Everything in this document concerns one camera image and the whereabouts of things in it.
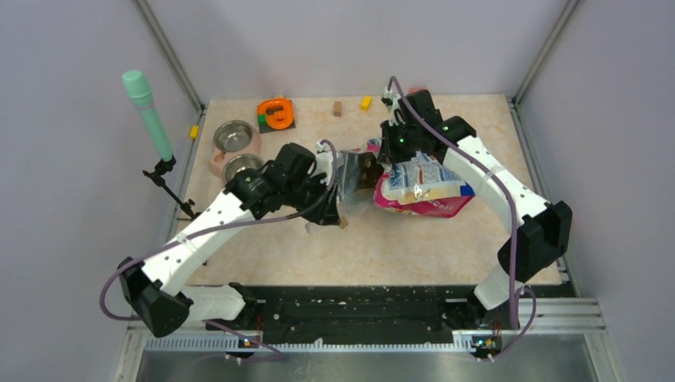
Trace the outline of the pet food bag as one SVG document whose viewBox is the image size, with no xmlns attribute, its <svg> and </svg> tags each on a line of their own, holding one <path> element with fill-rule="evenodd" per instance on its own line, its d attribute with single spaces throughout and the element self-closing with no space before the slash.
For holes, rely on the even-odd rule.
<svg viewBox="0 0 675 382">
<path fill-rule="evenodd" d="M 373 206 L 406 215 L 452 218 L 475 192 L 459 175 L 430 155 L 408 162 L 378 161 L 382 140 L 343 150 L 337 157 L 338 200 L 347 209 Z"/>
</svg>

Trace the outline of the clear plastic scoop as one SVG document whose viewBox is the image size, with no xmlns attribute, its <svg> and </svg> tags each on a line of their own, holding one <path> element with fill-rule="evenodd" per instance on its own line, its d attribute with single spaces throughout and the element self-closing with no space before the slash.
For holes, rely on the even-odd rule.
<svg viewBox="0 0 675 382">
<path fill-rule="evenodd" d="M 349 224 L 364 221 L 366 213 L 375 211 L 376 209 L 377 207 L 373 201 L 373 195 L 368 190 L 362 190 L 349 197 L 343 199 L 339 197 L 337 199 L 338 215 L 340 219 L 342 216 L 346 216 Z"/>
</svg>

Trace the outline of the pink double bowl stand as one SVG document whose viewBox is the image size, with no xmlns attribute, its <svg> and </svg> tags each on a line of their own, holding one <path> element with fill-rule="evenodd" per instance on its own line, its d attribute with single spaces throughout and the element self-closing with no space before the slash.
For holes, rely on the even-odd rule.
<svg viewBox="0 0 675 382">
<path fill-rule="evenodd" d="M 222 180 L 221 171 L 224 168 L 224 164 L 228 160 L 230 160 L 231 158 L 233 158 L 233 157 L 235 157 L 239 154 L 254 154 L 254 155 L 257 155 L 261 158 L 261 146 L 262 146 L 261 137 L 260 137 L 257 129 L 255 129 L 254 127 L 253 127 L 253 129 L 254 129 L 255 133 L 254 133 L 254 138 L 253 138 L 251 144 L 241 151 L 232 152 L 232 153 L 225 153 L 225 152 L 222 152 L 222 151 L 218 150 L 215 147 L 212 155 L 209 158 L 209 168 L 211 169 L 212 173 L 215 176 L 219 177 Z"/>
</svg>

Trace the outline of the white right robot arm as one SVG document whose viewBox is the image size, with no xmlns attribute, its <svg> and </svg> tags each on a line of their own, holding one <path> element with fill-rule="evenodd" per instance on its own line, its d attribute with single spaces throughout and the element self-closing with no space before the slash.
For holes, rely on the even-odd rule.
<svg viewBox="0 0 675 382">
<path fill-rule="evenodd" d="M 466 307 L 469 322 L 487 328 L 498 319 L 499 306 L 566 253 L 572 209 L 521 183 L 465 119 L 444 119 L 429 91 L 401 96 L 387 88 L 381 101 L 389 113 L 380 125 L 381 159 L 394 164 L 417 154 L 432 156 L 490 206 L 510 235 L 497 253 L 498 265 L 474 288 Z"/>
</svg>

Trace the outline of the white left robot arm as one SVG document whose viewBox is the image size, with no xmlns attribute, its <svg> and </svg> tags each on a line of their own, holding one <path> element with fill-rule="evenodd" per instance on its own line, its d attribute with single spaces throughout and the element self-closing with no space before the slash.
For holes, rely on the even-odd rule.
<svg viewBox="0 0 675 382">
<path fill-rule="evenodd" d="M 303 218 L 338 226 L 338 168 L 341 155 L 324 139 L 314 154 L 297 143 L 282 146 L 275 159 L 244 167 L 213 202 L 172 240 L 144 259 L 119 265 L 125 300 L 157 338 L 185 323 L 228 321 L 249 327 L 255 307 L 234 286 L 188 286 L 192 274 L 227 241 L 252 225 Z"/>
</svg>

